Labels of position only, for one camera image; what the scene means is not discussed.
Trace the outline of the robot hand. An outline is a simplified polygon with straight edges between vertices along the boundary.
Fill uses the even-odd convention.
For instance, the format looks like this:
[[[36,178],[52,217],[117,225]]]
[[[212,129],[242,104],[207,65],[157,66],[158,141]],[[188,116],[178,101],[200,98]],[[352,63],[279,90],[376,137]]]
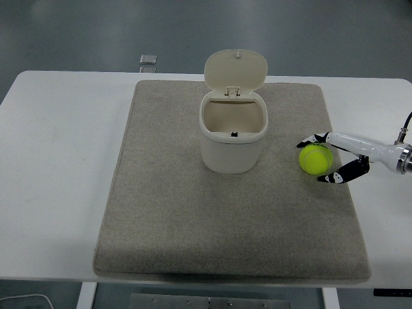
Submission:
[[[380,162],[390,171],[398,174],[411,172],[411,146],[409,144],[384,145],[367,138],[344,133],[318,133],[297,144],[304,148],[311,144],[329,143],[330,145],[350,152],[357,159],[345,164],[333,173],[317,178],[324,183],[347,183],[369,172],[370,163]]]

